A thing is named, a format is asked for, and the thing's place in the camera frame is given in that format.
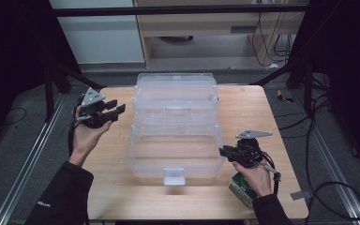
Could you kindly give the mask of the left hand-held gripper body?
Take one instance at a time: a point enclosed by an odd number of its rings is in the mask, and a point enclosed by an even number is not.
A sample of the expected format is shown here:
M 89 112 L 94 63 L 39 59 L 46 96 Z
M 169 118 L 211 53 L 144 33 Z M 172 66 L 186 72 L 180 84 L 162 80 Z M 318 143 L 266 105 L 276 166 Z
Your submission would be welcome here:
M 104 95 L 89 87 L 77 100 L 74 120 L 83 122 L 89 128 L 101 128 L 107 121 L 111 121 L 110 115 L 103 113 L 106 109 L 104 99 Z

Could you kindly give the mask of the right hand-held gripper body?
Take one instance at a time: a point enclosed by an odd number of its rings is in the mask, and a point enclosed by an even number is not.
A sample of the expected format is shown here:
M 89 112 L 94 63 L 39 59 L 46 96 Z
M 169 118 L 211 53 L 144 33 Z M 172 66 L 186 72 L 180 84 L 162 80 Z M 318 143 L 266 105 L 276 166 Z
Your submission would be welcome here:
M 235 136 L 237 144 L 233 149 L 231 161 L 236 161 L 245 168 L 254 168 L 264 159 L 268 161 L 267 154 L 261 150 L 257 141 L 260 137 L 271 136 L 270 131 L 247 129 Z

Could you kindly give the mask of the green and white carton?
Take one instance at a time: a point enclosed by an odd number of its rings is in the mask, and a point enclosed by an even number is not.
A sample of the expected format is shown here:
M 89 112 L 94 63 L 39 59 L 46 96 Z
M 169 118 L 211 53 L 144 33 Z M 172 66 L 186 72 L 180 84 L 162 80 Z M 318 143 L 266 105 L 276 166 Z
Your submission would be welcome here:
M 240 172 L 230 180 L 229 190 L 248 208 L 252 209 L 252 202 L 257 198 L 256 192 L 251 188 L 247 179 Z

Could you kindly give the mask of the clear plastic storage box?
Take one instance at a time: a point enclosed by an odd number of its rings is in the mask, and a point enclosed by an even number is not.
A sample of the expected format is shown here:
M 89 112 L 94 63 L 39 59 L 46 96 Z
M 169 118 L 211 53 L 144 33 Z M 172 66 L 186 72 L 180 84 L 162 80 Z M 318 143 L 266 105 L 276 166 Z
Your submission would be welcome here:
M 217 82 L 210 73 L 142 73 L 133 97 L 126 163 L 141 178 L 183 186 L 223 164 Z

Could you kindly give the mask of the person's right hand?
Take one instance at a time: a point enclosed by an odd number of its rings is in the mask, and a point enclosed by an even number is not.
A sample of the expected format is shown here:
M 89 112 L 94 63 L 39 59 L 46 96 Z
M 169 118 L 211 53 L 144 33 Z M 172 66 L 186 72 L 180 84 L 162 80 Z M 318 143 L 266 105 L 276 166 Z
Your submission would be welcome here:
M 236 161 L 232 163 L 234 168 L 246 177 L 249 185 L 258 197 L 264 197 L 273 193 L 270 174 L 265 169 L 266 164 L 267 162 L 263 160 L 256 167 L 248 169 Z

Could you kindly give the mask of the person's left hand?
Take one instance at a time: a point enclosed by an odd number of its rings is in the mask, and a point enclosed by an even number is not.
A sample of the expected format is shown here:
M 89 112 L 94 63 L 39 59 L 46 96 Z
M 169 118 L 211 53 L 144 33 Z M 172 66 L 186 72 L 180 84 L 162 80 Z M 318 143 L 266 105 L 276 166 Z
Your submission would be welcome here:
M 89 154 L 97 146 L 101 136 L 110 129 L 112 123 L 112 121 L 108 121 L 100 128 L 90 128 L 83 122 L 77 121 L 74 124 L 72 153 L 70 154 L 69 162 L 81 167 Z

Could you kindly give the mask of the black metal stand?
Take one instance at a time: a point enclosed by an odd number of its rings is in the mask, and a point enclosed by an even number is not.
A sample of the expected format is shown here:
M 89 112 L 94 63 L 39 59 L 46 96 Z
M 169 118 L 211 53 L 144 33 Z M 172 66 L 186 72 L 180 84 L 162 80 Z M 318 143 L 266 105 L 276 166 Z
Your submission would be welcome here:
M 304 109 L 308 115 L 312 115 L 312 61 L 308 58 L 292 59 L 284 67 L 256 82 L 252 82 L 251 85 L 264 86 L 285 73 L 290 73 L 286 84 L 291 89 L 297 88 L 300 83 L 304 83 Z
M 61 93 L 68 93 L 71 90 L 71 85 L 67 80 L 70 76 L 77 81 L 84 83 L 94 89 L 101 90 L 104 85 L 93 82 L 84 77 L 81 72 L 66 67 L 59 63 L 46 62 L 43 64 L 43 77 L 45 86 L 45 99 L 46 99 L 46 121 L 53 117 L 54 101 L 53 101 L 53 84 L 55 84 Z

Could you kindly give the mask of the white cabinet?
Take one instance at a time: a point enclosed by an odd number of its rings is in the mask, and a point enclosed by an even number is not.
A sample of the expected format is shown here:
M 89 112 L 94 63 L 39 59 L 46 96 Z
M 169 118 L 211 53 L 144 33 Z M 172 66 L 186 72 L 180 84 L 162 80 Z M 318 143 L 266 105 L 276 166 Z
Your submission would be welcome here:
M 53 9 L 132 8 L 132 0 L 49 0 Z M 59 17 L 80 65 L 143 63 L 135 16 Z

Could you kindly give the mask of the yellow black tape strip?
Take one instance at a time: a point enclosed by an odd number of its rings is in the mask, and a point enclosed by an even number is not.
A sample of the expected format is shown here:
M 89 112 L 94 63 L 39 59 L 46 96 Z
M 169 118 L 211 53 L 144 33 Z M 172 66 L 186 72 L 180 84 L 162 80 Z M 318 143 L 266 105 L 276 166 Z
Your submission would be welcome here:
M 293 103 L 293 98 L 292 97 L 285 97 L 283 95 L 283 92 L 280 90 L 277 90 L 277 99 L 288 102 L 288 103 Z

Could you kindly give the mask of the grey tape piece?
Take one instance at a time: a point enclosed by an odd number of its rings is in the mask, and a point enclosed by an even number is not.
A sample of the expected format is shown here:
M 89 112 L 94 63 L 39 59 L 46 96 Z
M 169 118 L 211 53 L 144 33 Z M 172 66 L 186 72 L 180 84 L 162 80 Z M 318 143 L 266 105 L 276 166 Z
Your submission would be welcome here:
M 312 197 L 310 191 L 297 191 L 291 194 L 291 197 L 294 201 L 300 200 L 300 199 L 309 199 Z

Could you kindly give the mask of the black horizontal bar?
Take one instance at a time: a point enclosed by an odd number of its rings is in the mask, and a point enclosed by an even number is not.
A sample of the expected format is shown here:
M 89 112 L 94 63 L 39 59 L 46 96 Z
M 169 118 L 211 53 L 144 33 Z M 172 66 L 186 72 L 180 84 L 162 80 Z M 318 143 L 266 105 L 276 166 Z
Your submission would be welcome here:
M 301 12 L 309 10 L 309 4 L 296 5 L 214 5 L 214 6 L 170 6 L 170 7 L 102 7 L 62 8 L 46 10 L 55 17 L 81 16 L 127 16 L 127 15 L 174 15 L 213 13 L 260 13 Z

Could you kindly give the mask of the wooden desk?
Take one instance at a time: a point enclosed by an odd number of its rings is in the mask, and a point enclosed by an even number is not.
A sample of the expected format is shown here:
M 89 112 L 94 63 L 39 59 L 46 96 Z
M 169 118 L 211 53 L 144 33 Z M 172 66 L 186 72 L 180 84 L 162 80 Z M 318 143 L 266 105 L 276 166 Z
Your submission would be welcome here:
M 132 0 L 136 7 L 214 6 L 214 5 L 296 5 L 309 0 Z M 213 35 L 247 35 L 258 62 L 276 61 L 274 46 L 278 37 L 295 35 L 304 12 L 213 13 L 139 15 L 143 38 Z

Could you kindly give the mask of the aluminium floor rail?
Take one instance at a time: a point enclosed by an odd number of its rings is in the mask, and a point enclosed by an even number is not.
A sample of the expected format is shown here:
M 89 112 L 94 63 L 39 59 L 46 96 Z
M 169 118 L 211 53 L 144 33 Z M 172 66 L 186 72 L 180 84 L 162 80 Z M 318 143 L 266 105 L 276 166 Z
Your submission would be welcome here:
M 38 158 L 48 141 L 56 121 L 63 109 L 67 94 L 59 94 L 53 106 L 52 116 L 47 120 L 41 131 L 39 132 L 36 141 L 30 153 L 28 154 L 16 180 L 14 181 L 10 191 L 8 192 L 4 202 L 0 206 L 0 225 L 7 225 L 15 206 L 20 199 L 23 190 L 28 182 L 28 179 L 38 162 Z
M 360 192 L 349 184 L 344 172 L 340 169 L 333 154 L 330 152 L 328 144 L 325 142 L 322 133 L 315 124 L 314 111 L 312 111 L 312 115 L 308 115 L 304 109 L 303 96 L 298 92 L 293 92 L 292 94 L 301 113 L 306 117 L 304 120 L 304 123 L 307 126 L 305 165 L 307 183 L 312 194 L 309 205 L 321 203 L 323 198 L 320 194 L 323 194 L 323 190 L 325 188 L 334 188 L 345 207 L 345 218 L 349 219 L 353 225 L 360 225 Z M 316 186 L 312 184 L 309 172 L 309 166 L 311 165 L 311 162 L 309 161 L 311 143 L 314 144 L 315 149 L 322 160 L 323 166 L 330 176 L 330 181 L 323 182 Z

